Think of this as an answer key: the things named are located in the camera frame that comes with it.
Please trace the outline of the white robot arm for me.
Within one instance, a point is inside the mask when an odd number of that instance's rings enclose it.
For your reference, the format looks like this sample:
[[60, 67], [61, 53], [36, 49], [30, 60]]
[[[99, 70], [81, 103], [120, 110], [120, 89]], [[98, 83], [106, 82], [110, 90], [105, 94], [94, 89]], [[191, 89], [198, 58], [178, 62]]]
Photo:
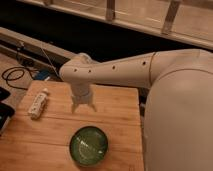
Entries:
[[59, 74], [75, 107], [93, 104], [92, 84], [149, 90], [145, 171], [213, 171], [213, 52], [160, 51], [102, 63], [80, 53]]

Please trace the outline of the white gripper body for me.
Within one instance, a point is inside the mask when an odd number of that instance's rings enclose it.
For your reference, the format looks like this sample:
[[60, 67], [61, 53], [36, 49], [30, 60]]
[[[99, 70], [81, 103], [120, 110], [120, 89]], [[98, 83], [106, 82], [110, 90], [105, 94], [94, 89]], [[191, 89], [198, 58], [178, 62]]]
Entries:
[[72, 99], [75, 104], [91, 104], [93, 93], [89, 84], [72, 84]]

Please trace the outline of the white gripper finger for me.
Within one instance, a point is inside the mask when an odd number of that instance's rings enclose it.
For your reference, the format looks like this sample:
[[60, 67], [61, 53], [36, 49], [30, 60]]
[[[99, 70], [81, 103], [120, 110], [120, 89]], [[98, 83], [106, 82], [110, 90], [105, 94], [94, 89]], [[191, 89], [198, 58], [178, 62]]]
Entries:
[[95, 112], [97, 112], [97, 108], [96, 108], [95, 104], [89, 103], [88, 106], [91, 107]]
[[76, 109], [78, 108], [78, 104], [73, 103], [72, 104], [72, 113], [75, 113]]

